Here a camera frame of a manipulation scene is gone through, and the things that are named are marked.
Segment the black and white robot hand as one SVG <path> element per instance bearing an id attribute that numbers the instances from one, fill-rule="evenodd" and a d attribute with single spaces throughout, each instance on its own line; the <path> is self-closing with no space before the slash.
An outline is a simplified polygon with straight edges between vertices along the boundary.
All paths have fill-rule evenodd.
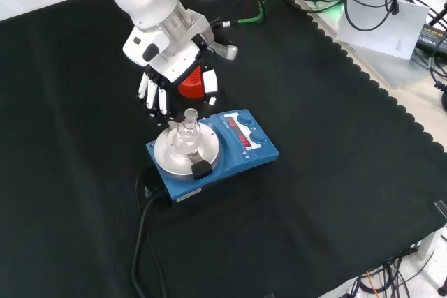
<path id="1" fill-rule="evenodd" d="M 179 99 L 178 87 L 201 65 L 203 53 L 214 42 L 211 30 L 189 29 L 175 40 L 164 28 L 142 31 L 134 27 L 124 54 L 143 68 L 137 97 L 158 126 L 175 117 L 169 99 Z"/>

